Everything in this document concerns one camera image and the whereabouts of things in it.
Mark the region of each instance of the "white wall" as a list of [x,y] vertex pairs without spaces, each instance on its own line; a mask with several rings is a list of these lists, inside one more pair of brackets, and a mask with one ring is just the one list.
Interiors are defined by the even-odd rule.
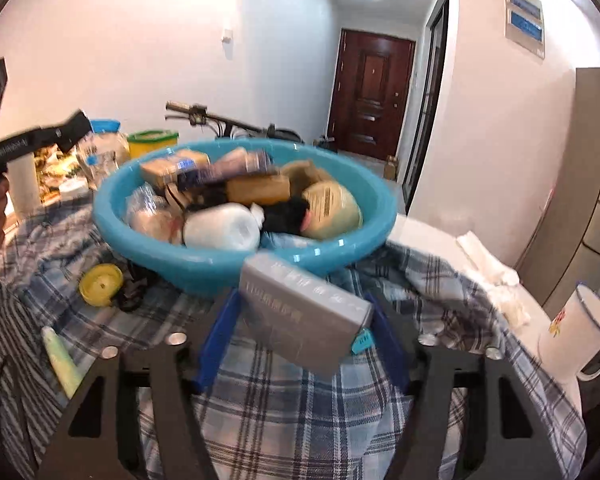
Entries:
[[125,132],[200,137],[165,123],[165,102],[179,100],[311,140],[326,130],[339,34],[331,0],[10,0],[0,138],[79,107]]
[[593,4],[541,1],[545,60],[506,40],[504,0],[451,0],[443,88],[410,211],[443,229],[473,228],[507,264],[524,250],[555,183],[575,69],[600,66]]
[[341,11],[340,25],[351,30],[364,30],[375,34],[387,34],[396,38],[405,38],[416,41],[420,37],[421,25],[419,23],[401,23],[394,20],[382,20],[364,16],[358,12]]

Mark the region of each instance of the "floor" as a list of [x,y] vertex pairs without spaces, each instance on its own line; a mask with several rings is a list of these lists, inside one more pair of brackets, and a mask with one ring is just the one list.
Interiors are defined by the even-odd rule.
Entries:
[[[366,155],[359,155],[357,153],[344,152],[340,150],[338,152],[340,155],[348,156],[350,158],[355,159],[355,161],[359,164],[362,164],[368,170],[371,170],[377,176],[382,178],[382,174],[384,173],[384,162],[379,160],[378,158],[372,158]],[[397,200],[397,208],[399,214],[404,214],[404,196],[402,195],[402,186],[400,186],[397,182],[393,180],[385,180],[387,186],[393,190],[395,198]]]

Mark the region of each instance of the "white bottle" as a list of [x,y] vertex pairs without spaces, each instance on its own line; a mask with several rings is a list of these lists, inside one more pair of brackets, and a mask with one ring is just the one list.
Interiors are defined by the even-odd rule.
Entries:
[[18,220],[24,220],[42,205],[33,153],[7,164],[11,201]]
[[258,206],[249,210],[229,203],[193,213],[182,230],[184,244],[191,249],[254,251],[260,245],[261,212]]

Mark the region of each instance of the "enamel mug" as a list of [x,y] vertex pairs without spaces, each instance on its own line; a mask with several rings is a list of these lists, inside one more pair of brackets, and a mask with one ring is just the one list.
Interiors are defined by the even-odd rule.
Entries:
[[538,341],[542,368],[559,383],[576,376],[590,381],[600,370],[587,375],[581,370],[600,351],[600,298],[589,287],[576,290]]

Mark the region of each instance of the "wooden door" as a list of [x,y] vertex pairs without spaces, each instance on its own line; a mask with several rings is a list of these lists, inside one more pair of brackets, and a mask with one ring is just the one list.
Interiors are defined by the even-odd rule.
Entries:
[[414,41],[342,31],[329,123],[338,149],[381,160],[395,155],[414,51]]

